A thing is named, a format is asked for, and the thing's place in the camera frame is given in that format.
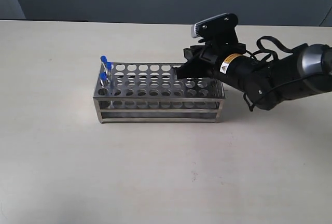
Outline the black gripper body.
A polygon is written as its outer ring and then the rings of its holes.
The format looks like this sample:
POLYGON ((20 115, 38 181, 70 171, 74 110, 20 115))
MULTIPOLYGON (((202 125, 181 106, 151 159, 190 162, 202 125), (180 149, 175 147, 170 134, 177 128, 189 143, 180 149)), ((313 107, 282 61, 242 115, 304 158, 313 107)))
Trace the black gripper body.
POLYGON ((212 79, 219 80, 246 94, 257 93, 257 60, 246 56, 243 44, 222 45, 217 51, 213 45, 195 45, 184 49, 184 57, 215 59, 212 79))

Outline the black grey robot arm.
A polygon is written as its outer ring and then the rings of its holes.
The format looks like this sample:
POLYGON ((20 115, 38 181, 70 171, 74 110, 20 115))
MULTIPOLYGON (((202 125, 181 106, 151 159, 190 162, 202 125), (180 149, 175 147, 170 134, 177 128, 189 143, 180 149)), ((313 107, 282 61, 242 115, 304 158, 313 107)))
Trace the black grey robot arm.
POLYGON ((331 47, 300 45, 283 59, 256 60, 244 44, 197 45, 184 49, 187 62, 177 79, 212 78, 243 93, 250 111, 271 110, 292 101, 331 92, 331 47))

